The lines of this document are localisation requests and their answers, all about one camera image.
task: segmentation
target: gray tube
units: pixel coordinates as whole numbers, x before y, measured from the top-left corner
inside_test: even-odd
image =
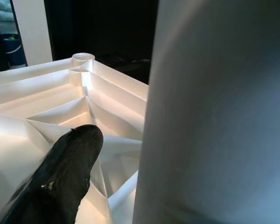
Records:
[[[280,224],[280,1],[160,0],[133,224]]]

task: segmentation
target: white plastic surface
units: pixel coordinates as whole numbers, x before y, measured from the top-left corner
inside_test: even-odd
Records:
[[[132,222],[148,86],[86,53],[0,72],[0,209],[70,128],[104,134],[77,224]]]

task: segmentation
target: white plastic structure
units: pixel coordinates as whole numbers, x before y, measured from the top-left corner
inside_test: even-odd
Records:
[[[0,209],[70,128],[104,134],[77,224],[132,222],[148,86],[86,53],[0,72]]]

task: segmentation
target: blue object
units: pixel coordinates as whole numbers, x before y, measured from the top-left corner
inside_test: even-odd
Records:
[[[18,34],[2,34],[2,42],[5,46],[8,62],[11,66],[26,64],[25,54]]]

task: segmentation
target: circular hole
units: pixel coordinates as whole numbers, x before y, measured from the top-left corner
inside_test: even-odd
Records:
[[[73,58],[81,61],[87,61],[87,60],[94,59],[95,57],[94,55],[88,53],[77,53],[73,55]]]

